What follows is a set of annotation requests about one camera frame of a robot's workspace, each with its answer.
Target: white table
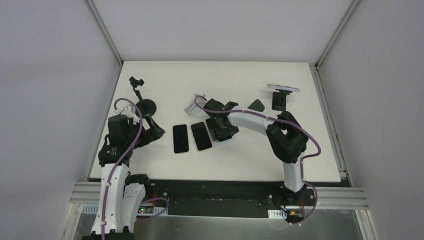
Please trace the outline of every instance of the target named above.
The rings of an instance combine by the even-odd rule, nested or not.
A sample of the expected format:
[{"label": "white table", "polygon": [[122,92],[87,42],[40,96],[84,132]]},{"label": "white table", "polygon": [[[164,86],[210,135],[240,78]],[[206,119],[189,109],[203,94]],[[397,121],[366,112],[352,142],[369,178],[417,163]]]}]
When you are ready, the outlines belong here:
[{"label": "white table", "polygon": [[[224,180],[224,181],[283,181],[282,162],[274,155],[268,138],[240,127],[230,142],[213,142],[212,148],[198,152],[190,125],[208,118],[200,112],[189,117],[184,108],[193,102],[193,94],[205,94],[207,99],[226,104],[228,101],[248,107],[255,99],[265,105],[264,113],[276,115],[271,109],[273,90],[267,84],[299,88],[299,93],[287,96],[287,110],[299,124],[316,138],[322,148],[318,157],[305,160],[305,178],[311,182],[340,182],[339,171],[320,107],[308,63],[291,62],[207,62],[207,61],[125,61],[112,103],[118,98],[138,101],[129,78],[143,79],[138,87],[144,99],[157,105],[153,116],[166,133],[155,142],[134,150],[129,169],[133,174],[148,174],[151,179]],[[128,103],[118,104],[123,108]],[[108,117],[115,115],[113,104]],[[174,125],[188,127],[189,152],[175,154]],[[108,133],[103,128],[103,137]],[[316,152],[311,141],[306,154]],[[96,156],[91,178],[100,177]]]}]

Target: round black base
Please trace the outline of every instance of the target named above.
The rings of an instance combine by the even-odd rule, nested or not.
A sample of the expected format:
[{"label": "round black base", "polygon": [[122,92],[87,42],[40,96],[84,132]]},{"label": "round black base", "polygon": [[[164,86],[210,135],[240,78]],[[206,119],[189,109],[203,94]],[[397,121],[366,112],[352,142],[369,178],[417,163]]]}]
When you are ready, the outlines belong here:
[{"label": "round black base", "polygon": [[141,114],[147,115],[150,114],[150,116],[153,116],[153,114],[156,113],[156,103],[150,99],[143,99],[143,102],[137,102],[137,107],[140,109]]}]

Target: gray wall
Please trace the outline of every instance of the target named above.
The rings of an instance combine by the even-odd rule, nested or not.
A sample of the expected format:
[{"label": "gray wall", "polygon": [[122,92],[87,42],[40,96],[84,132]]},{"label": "gray wall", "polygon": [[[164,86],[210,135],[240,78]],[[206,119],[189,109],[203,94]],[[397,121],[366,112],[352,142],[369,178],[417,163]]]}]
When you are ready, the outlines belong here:
[{"label": "gray wall", "polygon": [[136,61],[315,62],[351,0],[95,0]]},{"label": "gray wall", "polygon": [[321,68],[380,239],[423,239],[424,1],[363,0]]},{"label": "gray wall", "polygon": [[83,0],[0,2],[1,239],[57,239],[118,66]]}]

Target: black phone stand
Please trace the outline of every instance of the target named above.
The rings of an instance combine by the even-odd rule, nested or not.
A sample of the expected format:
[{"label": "black phone stand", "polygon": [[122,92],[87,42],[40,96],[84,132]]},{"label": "black phone stand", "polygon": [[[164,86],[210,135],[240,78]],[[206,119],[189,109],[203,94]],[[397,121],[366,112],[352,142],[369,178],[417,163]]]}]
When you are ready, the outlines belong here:
[{"label": "black phone stand", "polygon": [[286,97],[292,91],[277,90],[272,93],[272,110],[283,112],[286,110]]},{"label": "black phone stand", "polygon": [[143,86],[145,84],[145,81],[143,79],[137,80],[133,76],[129,78],[129,83],[132,86],[132,90],[134,91],[135,95],[137,95],[138,102],[137,107],[140,109],[140,112],[143,116],[149,114],[150,116],[153,116],[156,113],[156,103],[150,99],[143,99],[142,95],[140,94],[139,90],[136,90],[136,87]]}]

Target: black smartphone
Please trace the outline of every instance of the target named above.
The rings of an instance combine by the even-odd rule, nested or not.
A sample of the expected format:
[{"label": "black smartphone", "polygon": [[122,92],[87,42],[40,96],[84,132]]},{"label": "black smartphone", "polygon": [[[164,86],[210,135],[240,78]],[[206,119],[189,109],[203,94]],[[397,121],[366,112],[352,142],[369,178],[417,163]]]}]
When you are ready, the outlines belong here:
[{"label": "black smartphone", "polygon": [[175,125],[172,127],[173,152],[176,154],[187,153],[189,151],[189,136],[187,125]]},{"label": "black smartphone", "polygon": [[191,125],[191,132],[193,133],[194,141],[199,152],[212,148],[212,142],[204,122],[201,121]]}]

